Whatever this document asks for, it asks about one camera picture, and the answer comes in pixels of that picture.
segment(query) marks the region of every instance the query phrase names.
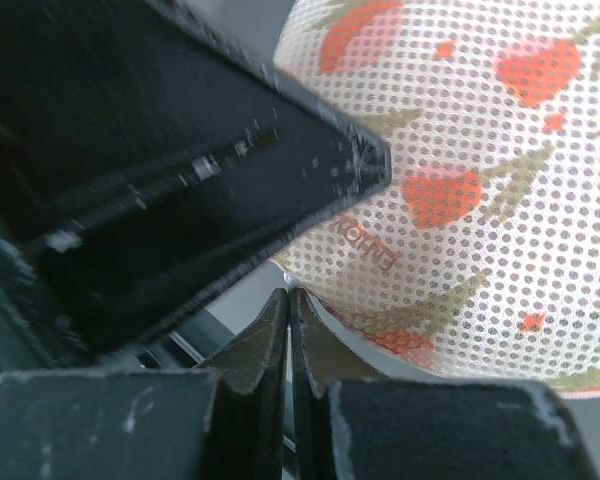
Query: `perforated fabric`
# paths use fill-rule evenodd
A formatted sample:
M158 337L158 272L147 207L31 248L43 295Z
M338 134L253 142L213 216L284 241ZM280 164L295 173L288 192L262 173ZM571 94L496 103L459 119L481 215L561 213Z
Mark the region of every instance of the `perforated fabric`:
M275 59L393 155L276 261L429 372L600 395L600 1L299 0Z

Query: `gray background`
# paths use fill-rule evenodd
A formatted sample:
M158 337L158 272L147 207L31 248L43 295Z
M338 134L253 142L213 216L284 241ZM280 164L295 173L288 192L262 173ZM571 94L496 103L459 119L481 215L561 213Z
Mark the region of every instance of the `gray background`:
M273 56L280 30L294 3L293 0L189 1L216 26L237 36L253 50L267 58ZM209 310L233 332L237 333L258 314L271 291L277 287L285 287L282 273L271 264L263 265L214 302ZM427 374L409 368L402 362L364 344L324 310L321 310L321 313L323 320L331 330L353 351L376 368L395 377L410 379L427 377ZM600 472L600 399L572 400L567 403Z

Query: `printed carrot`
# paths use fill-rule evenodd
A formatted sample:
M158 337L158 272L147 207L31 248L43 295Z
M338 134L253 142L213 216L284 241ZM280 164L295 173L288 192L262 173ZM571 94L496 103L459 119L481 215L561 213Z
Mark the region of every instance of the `printed carrot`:
M320 49L320 71L334 73L347 46L356 38L363 27L381 14L402 5L402 0L367 0L347 11L333 24Z

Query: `patterned cloth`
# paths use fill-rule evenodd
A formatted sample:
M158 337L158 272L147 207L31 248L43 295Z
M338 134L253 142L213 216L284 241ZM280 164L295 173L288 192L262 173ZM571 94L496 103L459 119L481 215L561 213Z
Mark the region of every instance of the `patterned cloth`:
M299 0L275 59L393 155L277 263L431 373L600 395L600 1Z

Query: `textured fabric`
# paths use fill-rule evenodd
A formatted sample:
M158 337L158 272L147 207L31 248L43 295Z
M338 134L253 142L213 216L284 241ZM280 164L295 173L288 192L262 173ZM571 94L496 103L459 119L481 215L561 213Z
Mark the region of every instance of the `textured fabric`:
M276 261L429 372L600 395L600 1L299 0L275 59L393 156Z

